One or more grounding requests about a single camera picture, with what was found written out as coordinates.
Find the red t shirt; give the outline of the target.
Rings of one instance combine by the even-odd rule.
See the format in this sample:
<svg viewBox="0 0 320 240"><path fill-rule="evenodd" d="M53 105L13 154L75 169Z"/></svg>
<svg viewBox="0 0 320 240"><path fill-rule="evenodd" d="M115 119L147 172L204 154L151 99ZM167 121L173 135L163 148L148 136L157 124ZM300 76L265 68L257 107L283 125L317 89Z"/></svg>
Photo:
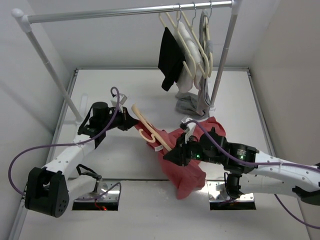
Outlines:
<svg viewBox="0 0 320 240"><path fill-rule="evenodd" d="M200 122L200 124L209 132L212 128L215 128L215 132L219 136L226 136L226 131L223 126L216 120L215 117L209 117L208 119ZM134 126L138 131L142 129L142 135L144 138L151 140L151 132L143 125L141 121ZM181 128L178 128L172 132L166 132L165 130L156 129L152 126L155 131L161 136L161 138L166 142L166 144L172 149L176 145L178 137L184 131ZM196 126L193 135L199 140L204 132ZM161 146L162 144L156 140L153 143L147 142L147 145L150 146L153 150ZM158 163L160 164L162 172L167 176L167 178L172 182L176 187L177 193L176 198L182 200L187 198L193 191L202 189L206 183L206 173L202 171L199 167L200 161L191 160L187 166L178 166L174 163L171 163L167 160L164 160L164 155L168 151L163 147L162 150L157 152Z"/></svg>

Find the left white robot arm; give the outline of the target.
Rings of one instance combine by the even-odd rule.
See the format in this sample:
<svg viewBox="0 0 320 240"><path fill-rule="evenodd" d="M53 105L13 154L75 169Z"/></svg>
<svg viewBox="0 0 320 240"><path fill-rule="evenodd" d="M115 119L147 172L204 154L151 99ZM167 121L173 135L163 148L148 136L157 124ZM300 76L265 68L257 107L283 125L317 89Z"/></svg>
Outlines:
<svg viewBox="0 0 320 240"><path fill-rule="evenodd" d="M74 180L69 177L74 170L79 171L83 167L83 160L102 143L108 130L127 131L138 122L124 106L109 107L106 102L95 102L71 145L45 166L34 167L29 172L25 208L59 218L71 201L81 201L83 195L92 194L90 200L100 198L98 186L101 175L87 169Z"/></svg>

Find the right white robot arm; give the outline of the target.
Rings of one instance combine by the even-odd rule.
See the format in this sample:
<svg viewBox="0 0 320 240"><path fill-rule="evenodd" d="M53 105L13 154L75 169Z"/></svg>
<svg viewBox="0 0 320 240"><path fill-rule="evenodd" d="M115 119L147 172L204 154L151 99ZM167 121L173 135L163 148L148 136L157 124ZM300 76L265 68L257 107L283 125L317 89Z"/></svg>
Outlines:
<svg viewBox="0 0 320 240"><path fill-rule="evenodd" d="M262 193L286 195L314 206L320 204L319 165L299 165L249 145L228 142L215 129L200 138L186 138L183 133L163 158L184 167L192 160L222 165L226 176L218 189L228 200Z"/></svg>

